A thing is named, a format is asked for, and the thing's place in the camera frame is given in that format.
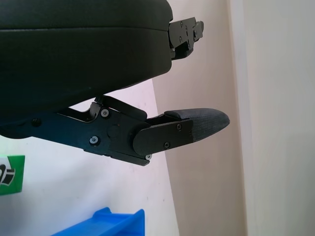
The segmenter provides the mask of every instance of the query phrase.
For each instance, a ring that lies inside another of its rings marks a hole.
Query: black metal bracket
[[[102,96],[86,112],[66,108],[1,126],[0,135],[13,139],[33,136],[145,166],[153,153],[192,143],[191,128],[192,120],[164,114],[147,119],[144,111]]]
[[[203,22],[197,22],[194,17],[170,23],[168,36],[172,60],[188,57],[194,43],[203,37],[203,29]]]

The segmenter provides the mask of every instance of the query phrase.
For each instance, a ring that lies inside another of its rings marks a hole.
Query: white wall
[[[154,78],[159,113],[216,108],[230,125],[200,142],[168,150],[181,236],[245,236],[243,172],[227,0],[170,0],[174,20],[204,21],[194,52]]]
[[[234,77],[236,79],[236,92],[240,121],[247,234],[249,236],[256,236],[258,232],[253,179],[252,121],[250,111],[243,0],[229,0],[228,2],[230,11]]]
[[[252,123],[247,126],[253,155],[243,159],[249,236],[312,236],[315,1],[243,3],[247,58],[236,57],[236,61],[247,60],[248,72],[250,105],[245,112],[250,115],[241,116],[241,131],[249,116]],[[232,16],[236,9],[231,8]],[[246,85],[246,74],[237,80],[238,85]]]

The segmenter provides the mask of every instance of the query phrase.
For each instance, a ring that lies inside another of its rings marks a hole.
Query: green sign
[[[22,191],[25,156],[0,156],[0,195]]]

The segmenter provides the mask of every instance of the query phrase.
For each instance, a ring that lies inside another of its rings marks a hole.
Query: bolt head
[[[166,143],[164,144],[164,148],[165,148],[165,149],[169,149],[170,146],[171,146],[171,144],[170,144],[169,142],[166,142]]]
[[[39,118],[34,118],[32,121],[31,121],[31,124],[33,127],[39,127],[41,126],[41,119]]]
[[[93,145],[93,146],[97,146],[99,144],[98,136],[92,136],[90,138],[90,144]]]
[[[103,109],[101,112],[100,112],[100,115],[104,118],[108,117],[109,116],[109,110],[107,109]]]
[[[146,155],[146,159],[147,159],[148,161],[151,160],[151,158],[152,158],[152,154]]]

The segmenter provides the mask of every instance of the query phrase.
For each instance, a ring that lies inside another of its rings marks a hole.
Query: blue plastic object
[[[83,221],[53,236],[144,236],[144,210],[135,214],[115,214],[108,207],[98,210]]]

